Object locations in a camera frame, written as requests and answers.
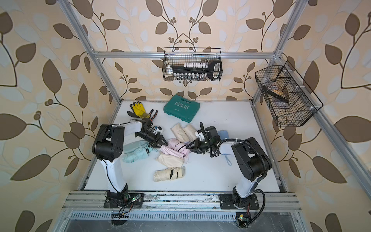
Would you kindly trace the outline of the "green plastic tool case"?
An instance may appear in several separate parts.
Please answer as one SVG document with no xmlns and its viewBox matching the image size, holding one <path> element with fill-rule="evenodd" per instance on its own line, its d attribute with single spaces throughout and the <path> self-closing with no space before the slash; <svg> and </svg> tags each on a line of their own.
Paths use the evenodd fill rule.
<svg viewBox="0 0 371 232">
<path fill-rule="evenodd" d="M 179 95 L 174 95 L 165 104 L 163 111 L 167 115 L 174 116 L 184 122 L 190 123 L 200 109 L 200 103 L 190 101 Z"/>
</svg>

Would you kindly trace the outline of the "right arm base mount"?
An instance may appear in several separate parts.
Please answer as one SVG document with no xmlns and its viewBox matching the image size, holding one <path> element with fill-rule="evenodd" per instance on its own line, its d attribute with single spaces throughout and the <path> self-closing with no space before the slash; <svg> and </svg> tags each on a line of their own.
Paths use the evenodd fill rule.
<svg viewBox="0 0 371 232">
<path fill-rule="evenodd" d="M 257 196 L 252 194 L 246 198 L 241 198 L 237 193 L 219 194 L 218 199 L 220 208 L 223 210 L 240 209 L 240 210 L 258 210 L 260 209 Z"/>
</svg>

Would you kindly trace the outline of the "black socket bit holder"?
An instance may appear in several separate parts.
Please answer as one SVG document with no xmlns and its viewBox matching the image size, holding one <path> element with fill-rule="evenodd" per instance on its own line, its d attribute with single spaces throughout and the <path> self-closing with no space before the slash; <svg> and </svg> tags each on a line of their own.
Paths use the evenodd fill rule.
<svg viewBox="0 0 371 232">
<path fill-rule="evenodd" d="M 166 74 L 172 74 L 181 79 L 217 80 L 222 76 L 221 60 L 205 60 L 200 62 L 185 62 L 183 64 L 167 65 Z"/>
</svg>

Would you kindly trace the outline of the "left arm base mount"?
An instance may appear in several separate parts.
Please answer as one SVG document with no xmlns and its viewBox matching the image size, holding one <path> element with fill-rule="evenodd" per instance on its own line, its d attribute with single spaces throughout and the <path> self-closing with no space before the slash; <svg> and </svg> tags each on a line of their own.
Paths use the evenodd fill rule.
<svg viewBox="0 0 371 232">
<path fill-rule="evenodd" d="M 127 189 L 121 192 L 105 192 L 104 208 L 124 208 L 124 207 L 140 207 L 144 202 L 143 193 L 130 193 Z"/>
</svg>

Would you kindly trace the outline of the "orange black cutting pliers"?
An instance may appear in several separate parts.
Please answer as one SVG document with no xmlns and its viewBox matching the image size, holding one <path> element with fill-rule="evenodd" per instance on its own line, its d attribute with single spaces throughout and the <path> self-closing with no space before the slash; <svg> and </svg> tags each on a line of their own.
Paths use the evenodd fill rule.
<svg viewBox="0 0 371 232">
<path fill-rule="evenodd" d="M 154 109 L 152 109 L 149 113 L 150 120 L 153 121 L 155 117 L 157 116 L 157 114 L 158 114 L 158 110 L 155 111 Z"/>
</svg>

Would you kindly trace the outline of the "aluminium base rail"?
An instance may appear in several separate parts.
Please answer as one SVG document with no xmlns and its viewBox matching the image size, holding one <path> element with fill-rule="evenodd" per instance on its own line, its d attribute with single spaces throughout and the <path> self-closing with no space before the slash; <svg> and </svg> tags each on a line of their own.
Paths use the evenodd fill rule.
<svg viewBox="0 0 371 232">
<path fill-rule="evenodd" d="M 144 192 L 142 199 L 136 201 L 133 210 L 142 211 L 236 211 L 245 212 L 247 208 L 236 208 L 232 203 L 220 201 L 218 192 Z M 293 193 L 267 192 L 264 212 L 302 212 L 299 200 Z M 109 208 L 103 191 L 72 191 L 62 210 L 103 210 Z"/>
</svg>

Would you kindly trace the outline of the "cream bare umbrella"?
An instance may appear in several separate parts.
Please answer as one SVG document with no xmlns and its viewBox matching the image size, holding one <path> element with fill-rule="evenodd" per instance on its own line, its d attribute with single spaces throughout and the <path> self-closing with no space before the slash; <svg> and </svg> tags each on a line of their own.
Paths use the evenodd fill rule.
<svg viewBox="0 0 371 232">
<path fill-rule="evenodd" d="M 185 167 L 170 167 L 163 170 L 157 170 L 154 173 L 154 181 L 161 182 L 183 178 L 185 170 Z"/>
</svg>

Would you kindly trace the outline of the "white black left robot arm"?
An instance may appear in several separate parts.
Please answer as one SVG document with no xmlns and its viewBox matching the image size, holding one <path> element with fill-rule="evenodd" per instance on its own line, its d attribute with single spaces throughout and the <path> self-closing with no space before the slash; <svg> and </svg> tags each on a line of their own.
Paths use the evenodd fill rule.
<svg viewBox="0 0 371 232">
<path fill-rule="evenodd" d="M 92 152 L 96 155 L 105 169 L 106 177 L 109 182 L 108 190 L 114 193 L 122 193 L 127 186 L 127 182 L 121 171 L 120 156 L 124 152 L 124 139 L 126 135 L 134 134 L 149 143 L 149 147 L 159 149 L 167 146 L 160 132 L 154 133 L 151 128 L 151 119 L 142 120 L 132 119 L 127 123 L 102 124 L 92 146 Z"/>
</svg>

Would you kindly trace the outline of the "pink sleeved umbrella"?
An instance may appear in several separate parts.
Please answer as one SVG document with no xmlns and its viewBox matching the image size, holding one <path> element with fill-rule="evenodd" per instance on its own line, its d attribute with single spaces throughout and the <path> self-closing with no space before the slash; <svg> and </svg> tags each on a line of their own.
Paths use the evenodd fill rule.
<svg viewBox="0 0 371 232">
<path fill-rule="evenodd" d="M 169 147 L 177 152 L 183 153 L 187 155 L 189 153 L 189 149 L 186 148 L 186 144 L 184 142 L 181 142 L 177 139 L 169 139 L 168 141 Z"/>
</svg>

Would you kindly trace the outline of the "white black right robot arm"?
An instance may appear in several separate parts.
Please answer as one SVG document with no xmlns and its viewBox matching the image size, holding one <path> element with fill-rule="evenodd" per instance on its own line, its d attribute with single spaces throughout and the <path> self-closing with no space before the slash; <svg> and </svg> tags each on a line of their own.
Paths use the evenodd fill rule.
<svg viewBox="0 0 371 232">
<path fill-rule="evenodd" d="M 236 204 L 258 192 L 257 186 L 272 169 L 272 163 L 255 138 L 222 139 L 214 126 L 205 128 L 203 123 L 200 123 L 200 129 L 195 135 L 196 139 L 186 146 L 191 152 L 209 153 L 209 156 L 214 158 L 231 151 L 236 158 L 242 173 L 241 180 L 232 191 Z"/>
</svg>

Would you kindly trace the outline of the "beige sleeved umbrella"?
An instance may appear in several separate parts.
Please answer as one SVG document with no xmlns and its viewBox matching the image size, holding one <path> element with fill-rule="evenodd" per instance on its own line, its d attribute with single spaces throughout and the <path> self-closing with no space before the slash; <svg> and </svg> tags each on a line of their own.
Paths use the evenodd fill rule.
<svg viewBox="0 0 371 232">
<path fill-rule="evenodd" d="M 190 141 L 189 137 L 185 133 L 184 129 L 181 127 L 180 123 L 177 123 L 171 128 L 171 131 L 175 135 L 176 139 L 180 142 L 187 143 Z"/>
<path fill-rule="evenodd" d="M 183 130 L 186 133 L 187 137 L 189 138 L 190 142 L 198 138 L 197 137 L 198 131 L 191 124 L 188 124 L 186 127 L 183 128 Z"/>
</svg>

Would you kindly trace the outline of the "cream umbrella sleeve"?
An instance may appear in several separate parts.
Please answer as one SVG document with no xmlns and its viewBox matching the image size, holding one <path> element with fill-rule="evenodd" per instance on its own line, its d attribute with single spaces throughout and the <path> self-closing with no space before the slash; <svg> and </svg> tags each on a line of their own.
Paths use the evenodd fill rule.
<svg viewBox="0 0 371 232">
<path fill-rule="evenodd" d="M 181 168 L 184 164 L 184 159 L 168 154 L 160 154 L 156 161 L 168 168 Z"/>
</svg>

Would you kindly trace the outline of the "yellow black work glove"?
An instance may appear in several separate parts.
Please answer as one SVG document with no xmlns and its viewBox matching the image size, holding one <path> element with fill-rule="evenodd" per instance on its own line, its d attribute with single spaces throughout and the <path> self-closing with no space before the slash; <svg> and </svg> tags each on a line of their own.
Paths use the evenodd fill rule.
<svg viewBox="0 0 371 232">
<path fill-rule="evenodd" d="M 127 114 L 132 118 L 150 118 L 150 115 L 146 112 L 143 104 L 140 101 L 133 102 L 129 105 L 130 111 Z"/>
</svg>

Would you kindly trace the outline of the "mint green umbrella sleeve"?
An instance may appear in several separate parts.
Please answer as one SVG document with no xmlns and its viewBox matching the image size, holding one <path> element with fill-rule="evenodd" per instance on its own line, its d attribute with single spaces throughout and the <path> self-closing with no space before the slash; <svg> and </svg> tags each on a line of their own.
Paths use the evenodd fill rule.
<svg viewBox="0 0 371 232">
<path fill-rule="evenodd" d="M 145 140 L 135 141 L 135 142 L 126 144 L 123 147 L 123 153 L 127 154 L 127 153 L 134 152 L 135 150 L 137 150 L 139 148 L 142 149 L 142 148 L 147 147 L 148 144 L 149 143 Z"/>
</svg>

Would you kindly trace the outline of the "dark tool in side basket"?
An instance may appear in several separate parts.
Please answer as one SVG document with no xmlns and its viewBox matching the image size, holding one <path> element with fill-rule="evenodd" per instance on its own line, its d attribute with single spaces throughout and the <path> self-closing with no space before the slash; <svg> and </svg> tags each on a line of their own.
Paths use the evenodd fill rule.
<svg viewBox="0 0 371 232">
<path fill-rule="evenodd" d="M 267 87 L 265 85 L 262 86 L 262 89 L 263 89 L 264 93 L 272 96 L 273 98 L 278 99 L 278 100 L 280 100 L 282 102 L 285 102 L 285 103 L 289 103 L 288 97 L 286 97 L 283 92 L 278 91 L 278 90 L 274 90 L 274 89 L 272 89 L 270 87 Z"/>
</svg>

